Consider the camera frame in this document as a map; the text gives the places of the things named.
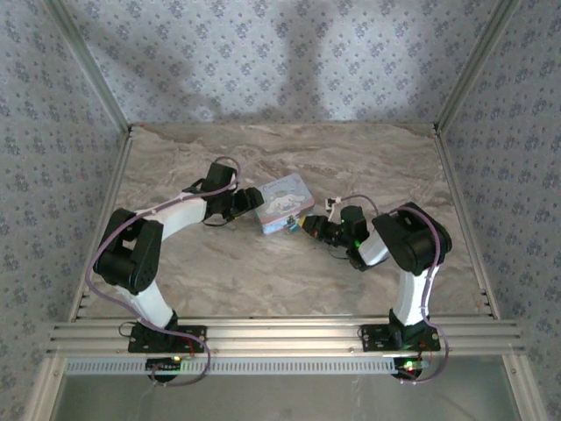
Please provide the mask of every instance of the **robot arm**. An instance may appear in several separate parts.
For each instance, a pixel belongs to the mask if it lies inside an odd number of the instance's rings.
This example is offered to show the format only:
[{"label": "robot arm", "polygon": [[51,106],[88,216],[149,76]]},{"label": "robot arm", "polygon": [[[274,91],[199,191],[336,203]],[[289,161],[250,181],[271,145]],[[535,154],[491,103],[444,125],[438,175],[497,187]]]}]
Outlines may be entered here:
[{"label": "robot arm", "polygon": [[414,203],[406,203],[396,212],[373,219],[374,231],[368,233],[366,219],[358,206],[341,210],[341,224],[327,217],[311,216],[301,221],[302,228],[312,237],[333,246],[346,247],[354,268],[361,271],[373,268],[392,256],[401,268],[399,293],[389,313],[389,331],[395,347],[410,345],[420,333],[427,330],[423,320],[423,290],[427,274],[435,259],[435,240],[429,227],[407,208],[422,213],[435,227],[440,241],[438,265],[434,276],[451,250],[448,232]]},{"label": "robot arm", "polygon": [[[232,182],[235,175],[234,168],[213,162],[206,178],[183,190],[175,199],[221,189]],[[96,262],[94,270],[107,283],[115,286],[126,302],[145,320],[173,330],[177,316],[164,300],[154,279],[158,271],[161,242],[186,226],[202,222],[212,215],[221,214],[226,221],[231,221],[263,204],[263,197],[257,189],[236,190],[237,186],[234,185],[218,195],[183,200],[140,219],[110,243]],[[102,241],[126,220],[149,210],[115,210]]]}]

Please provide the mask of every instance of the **mounting plate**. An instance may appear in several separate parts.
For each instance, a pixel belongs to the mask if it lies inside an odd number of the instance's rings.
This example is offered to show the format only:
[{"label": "mounting plate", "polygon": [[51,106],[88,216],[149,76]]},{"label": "mounting plate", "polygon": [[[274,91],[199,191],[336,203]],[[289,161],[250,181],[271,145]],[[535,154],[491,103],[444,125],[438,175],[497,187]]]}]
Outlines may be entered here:
[{"label": "mounting plate", "polygon": [[437,330],[427,327],[424,332],[415,337],[415,340],[401,348],[392,341],[389,325],[361,325],[359,338],[362,341],[362,350],[365,353],[374,351],[415,351],[432,352],[440,351],[440,340]]},{"label": "mounting plate", "polygon": [[[202,341],[207,339],[207,326],[178,325],[174,328],[176,332],[189,333]],[[204,348],[195,340],[187,340],[179,336],[173,336],[154,332],[141,324],[136,324],[131,330],[129,338],[129,353],[204,353]]]}]

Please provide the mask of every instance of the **aluminum frame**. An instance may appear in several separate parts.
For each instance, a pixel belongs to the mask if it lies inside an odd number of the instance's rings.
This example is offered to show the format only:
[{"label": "aluminum frame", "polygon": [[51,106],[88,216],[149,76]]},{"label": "aluminum frame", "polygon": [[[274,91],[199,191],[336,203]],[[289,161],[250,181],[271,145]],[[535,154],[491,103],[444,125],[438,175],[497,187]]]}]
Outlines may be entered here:
[{"label": "aluminum frame", "polygon": [[[462,232],[472,258],[479,286],[486,294],[489,315],[434,316],[450,338],[451,358],[466,355],[501,355],[508,373],[510,387],[523,421],[547,419],[542,399],[529,369],[528,358],[516,322],[501,320],[498,305],[491,290],[481,253],[463,201],[458,179],[451,165],[445,143],[436,135],[437,150],[449,183]],[[125,164],[131,150],[127,136],[117,158],[111,177],[109,193],[97,225],[88,258],[99,244],[117,197]],[[111,357],[120,360],[137,359],[138,354],[128,354],[127,339],[118,336],[117,328],[126,318],[85,319],[79,317],[81,304],[88,301],[88,289],[82,271],[78,289],[69,315],[69,323],[53,327],[52,340],[47,344],[45,358],[32,392],[30,405],[24,416],[26,421],[49,419],[53,413],[68,359],[75,357]],[[279,359],[338,357],[347,360],[393,358],[411,353],[363,353],[357,330],[362,324],[385,324],[386,317],[296,317],[296,318],[183,318],[181,324],[207,325],[208,343],[216,359]],[[124,333],[130,330],[123,327]]]},{"label": "aluminum frame", "polygon": [[[158,375],[199,375],[206,367],[204,358],[186,358],[179,367],[166,370],[161,367]],[[149,375],[146,357],[71,358],[68,360],[69,375]],[[397,368],[393,358],[370,357],[368,360],[349,357],[266,357],[266,358],[214,358],[209,375],[395,375]]]},{"label": "aluminum frame", "polygon": [[[451,355],[505,355],[523,353],[515,321],[485,316],[438,317],[450,342]],[[53,327],[47,355],[64,357],[110,357],[128,354],[130,319],[83,320]],[[206,342],[215,357],[343,357],[415,356],[416,352],[364,353],[358,330],[361,325],[383,325],[387,318],[182,318],[180,325],[207,326]],[[176,353],[145,356],[174,356]]]}]

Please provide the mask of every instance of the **patterned wallpaper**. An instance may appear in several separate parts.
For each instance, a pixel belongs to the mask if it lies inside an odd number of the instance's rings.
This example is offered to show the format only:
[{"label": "patterned wallpaper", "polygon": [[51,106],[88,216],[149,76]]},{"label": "patterned wallpaper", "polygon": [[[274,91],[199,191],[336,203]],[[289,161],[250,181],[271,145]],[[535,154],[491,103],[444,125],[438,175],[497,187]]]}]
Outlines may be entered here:
[{"label": "patterned wallpaper", "polygon": [[561,419],[561,2],[532,0],[447,133],[505,318]]},{"label": "patterned wallpaper", "polygon": [[67,316],[118,131],[39,1],[0,10],[0,420]]},{"label": "patterned wallpaper", "polygon": [[67,0],[132,122],[432,122],[496,0]]}]

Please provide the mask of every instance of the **white cable clip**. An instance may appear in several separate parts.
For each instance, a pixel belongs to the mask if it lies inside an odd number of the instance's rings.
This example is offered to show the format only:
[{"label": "white cable clip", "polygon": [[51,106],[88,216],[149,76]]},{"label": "white cable clip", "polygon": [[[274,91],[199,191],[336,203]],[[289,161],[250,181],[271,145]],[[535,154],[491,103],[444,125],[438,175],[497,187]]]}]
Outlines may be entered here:
[{"label": "white cable clip", "polygon": [[335,205],[341,203],[341,197],[328,197],[325,199],[325,210],[330,213],[330,216],[327,218],[328,221],[331,222],[333,215],[335,215]]}]

